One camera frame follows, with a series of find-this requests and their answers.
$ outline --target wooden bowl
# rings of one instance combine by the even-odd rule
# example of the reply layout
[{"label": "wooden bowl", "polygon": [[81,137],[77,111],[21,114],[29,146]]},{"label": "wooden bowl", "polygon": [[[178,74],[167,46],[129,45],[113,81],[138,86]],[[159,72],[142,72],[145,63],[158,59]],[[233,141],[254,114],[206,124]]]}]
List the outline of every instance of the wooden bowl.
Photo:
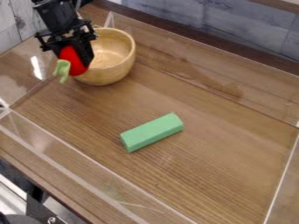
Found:
[{"label": "wooden bowl", "polygon": [[99,38],[93,41],[95,59],[89,71],[74,78],[94,86],[121,81],[137,61],[137,42],[125,32],[114,28],[98,28]]}]

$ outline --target red object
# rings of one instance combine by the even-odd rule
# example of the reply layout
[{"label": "red object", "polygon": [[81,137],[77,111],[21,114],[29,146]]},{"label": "red object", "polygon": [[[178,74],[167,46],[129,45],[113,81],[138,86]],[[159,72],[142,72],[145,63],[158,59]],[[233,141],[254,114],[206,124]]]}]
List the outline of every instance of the red object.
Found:
[{"label": "red object", "polygon": [[71,66],[70,66],[70,75],[71,76],[82,75],[90,69],[89,67],[85,67],[85,65],[81,61],[81,57],[71,45],[67,45],[61,50],[61,59],[67,60],[71,63]]}]

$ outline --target gray wall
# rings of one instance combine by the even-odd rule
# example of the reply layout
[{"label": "gray wall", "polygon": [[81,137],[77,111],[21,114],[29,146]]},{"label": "gray wall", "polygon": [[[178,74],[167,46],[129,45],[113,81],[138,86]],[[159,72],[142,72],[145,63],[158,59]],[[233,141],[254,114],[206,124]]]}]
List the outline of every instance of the gray wall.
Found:
[{"label": "gray wall", "polygon": [[[111,0],[161,18],[299,60],[299,15],[249,0]],[[31,0],[0,0],[0,53],[43,23]]]}]

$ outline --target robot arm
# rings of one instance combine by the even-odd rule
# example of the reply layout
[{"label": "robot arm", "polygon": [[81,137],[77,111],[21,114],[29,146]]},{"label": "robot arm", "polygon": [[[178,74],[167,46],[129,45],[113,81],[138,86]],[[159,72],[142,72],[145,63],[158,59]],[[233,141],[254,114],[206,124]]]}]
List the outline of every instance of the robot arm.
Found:
[{"label": "robot arm", "polygon": [[90,41],[97,39],[91,21],[79,18],[73,0],[33,0],[42,20],[49,28],[38,32],[42,49],[54,51],[61,57],[66,47],[73,47],[85,67],[94,60],[94,51]]}]

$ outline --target green block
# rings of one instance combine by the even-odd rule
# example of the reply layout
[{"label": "green block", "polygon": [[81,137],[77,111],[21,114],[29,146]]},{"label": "green block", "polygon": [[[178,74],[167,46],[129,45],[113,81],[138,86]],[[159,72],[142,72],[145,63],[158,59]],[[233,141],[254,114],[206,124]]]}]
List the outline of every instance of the green block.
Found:
[{"label": "green block", "polygon": [[121,134],[121,139],[131,153],[182,130],[183,121],[175,113],[171,113]]}]

